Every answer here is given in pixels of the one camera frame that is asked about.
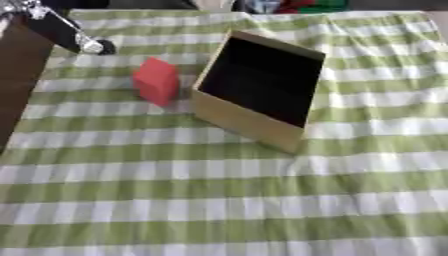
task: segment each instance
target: table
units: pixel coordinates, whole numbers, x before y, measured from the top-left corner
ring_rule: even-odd
[[[448,52],[422,13],[73,17],[119,52],[52,53],[0,160],[4,255],[444,255]],[[191,115],[229,27],[328,53],[297,155]],[[132,90],[147,55],[179,68],[170,108]]]

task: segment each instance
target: red cube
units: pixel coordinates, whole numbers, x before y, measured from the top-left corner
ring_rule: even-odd
[[[152,57],[134,72],[133,81],[140,96],[158,106],[168,105],[179,88],[176,67]]]

